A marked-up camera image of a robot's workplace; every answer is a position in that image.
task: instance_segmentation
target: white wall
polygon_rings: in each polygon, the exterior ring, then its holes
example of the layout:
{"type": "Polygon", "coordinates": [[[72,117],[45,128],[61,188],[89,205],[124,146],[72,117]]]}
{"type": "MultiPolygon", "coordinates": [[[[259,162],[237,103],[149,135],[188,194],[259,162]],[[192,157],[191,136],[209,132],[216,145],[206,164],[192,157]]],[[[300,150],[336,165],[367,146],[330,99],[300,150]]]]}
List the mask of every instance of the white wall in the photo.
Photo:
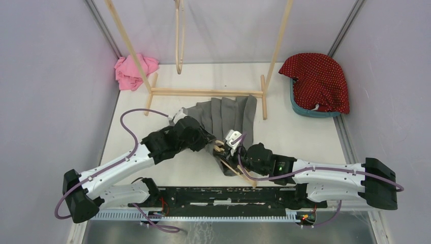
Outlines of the white wall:
{"type": "Polygon", "coordinates": [[[376,157],[405,186],[384,213],[390,243],[429,243],[431,2],[366,1],[335,54],[344,69],[347,128],[359,157],[376,157]]]}
{"type": "MultiPolygon", "coordinates": [[[[185,63],[269,62],[287,0],[184,0],[185,63]]],[[[95,0],[121,53],[124,42],[105,6],[95,0]]],[[[173,0],[113,0],[136,52],[175,63],[173,0]]],[[[355,0],[296,0],[279,61],[300,52],[328,53],[355,0]]]]}
{"type": "Polygon", "coordinates": [[[84,1],[1,1],[0,33],[0,242],[65,243],[63,174],[99,162],[116,58],[84,1]]]}

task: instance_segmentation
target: gray floor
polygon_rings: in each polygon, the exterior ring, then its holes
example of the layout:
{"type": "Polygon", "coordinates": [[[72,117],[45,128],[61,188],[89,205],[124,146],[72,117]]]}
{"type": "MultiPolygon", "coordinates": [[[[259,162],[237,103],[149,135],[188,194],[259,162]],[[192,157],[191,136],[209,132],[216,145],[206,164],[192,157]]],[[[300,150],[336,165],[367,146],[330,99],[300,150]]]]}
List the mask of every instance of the gray floor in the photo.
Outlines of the gray floor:
{"type": "MultiPolygon", "coordinates": [[[[332,212],[319,212],[318,222],[332,212]]],[[[85,244],[141,243],[376,243],[366,212],[341,213],[332,223],[316,229],[301,230],[293,223],[164,222],[183,231],[168,234],[147,229],[131,221],[90,221],[85,244]]]]}

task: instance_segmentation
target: pink towel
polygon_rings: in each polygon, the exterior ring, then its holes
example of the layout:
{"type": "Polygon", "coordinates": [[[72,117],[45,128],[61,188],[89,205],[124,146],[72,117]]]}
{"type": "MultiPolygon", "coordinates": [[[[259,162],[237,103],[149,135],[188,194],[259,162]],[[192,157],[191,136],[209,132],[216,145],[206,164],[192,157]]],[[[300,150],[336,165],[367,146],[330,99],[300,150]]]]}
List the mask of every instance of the pink towel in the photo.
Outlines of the pink towel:
{"type": "MultiPolygon", "coordinates": [[[[137,54],[137,56],[147,77],[159,68],[159,61],[155,58],[143,57],[142,54],[137,54]]],[[[114,68],[115,79],[119,83],[120,90],[136,90],[143,83],[135,62],[133,62],[130,55],[127,58],[121,57],[114,68]]]]}

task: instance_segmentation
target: hanging wooden loop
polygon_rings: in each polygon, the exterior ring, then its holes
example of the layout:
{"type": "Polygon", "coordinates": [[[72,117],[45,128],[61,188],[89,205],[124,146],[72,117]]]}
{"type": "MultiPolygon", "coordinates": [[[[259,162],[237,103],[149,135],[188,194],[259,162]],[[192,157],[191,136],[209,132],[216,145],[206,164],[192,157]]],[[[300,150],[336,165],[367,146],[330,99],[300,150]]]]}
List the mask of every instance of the hanging wooden loop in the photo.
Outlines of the hanging wooden loop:
{"type": "Polygon", "coordinates": [[[184,38],[186,37],[186,18],[184,16],[184,0],[175,0],[175,17],[176,17],[176,30],[175,30],[175,64],[176,71],[181,74],[182,62],[184,58],[184,38]],[[182,21],[182,41],[181,51],[179,51],[179,5],[181,4],[181,21],[182,21]]]}

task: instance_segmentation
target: robotic arm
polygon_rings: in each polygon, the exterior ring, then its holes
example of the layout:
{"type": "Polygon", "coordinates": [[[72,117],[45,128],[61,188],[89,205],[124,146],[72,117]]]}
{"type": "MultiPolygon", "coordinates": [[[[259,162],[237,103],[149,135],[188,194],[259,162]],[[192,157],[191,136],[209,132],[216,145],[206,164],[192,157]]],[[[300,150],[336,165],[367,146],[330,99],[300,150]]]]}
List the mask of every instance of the robotic arm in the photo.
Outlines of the robotic arm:
{"type": "MultiPolygon", "coordinates": [[[[134,172],[171,159],[187,148],[200,151],[216,139],[181,110],[172,121],[172,126],[143,138],[134,152],[128,151],[88,171],[78,173],[72,169],[65,173],[63,195],[74,223],[87,221],[104,208],[129,203],[155,203],[159,190],[150,178],[131,185],[113,185],[134,172]]],[[[213,154],[232,168],[239,165],[243,169],[269,175],[268,178],[252,178],[243,170],[254,180],[270,180],[284,186],[296,184],[295,195],[312,202],[365,199],[373,207],[397,208],[394,185],[399,185],[394,183],[395,173],[377,159],[367,159],[365,164],[318,164],[275,155],[262,143],[245,151],[240,145],[241,137],[240,132],[231,131],[225,138],[223,150],[214,150],[213,154]],[[381,179],[370,177],[371,174],[381,179]]]]}

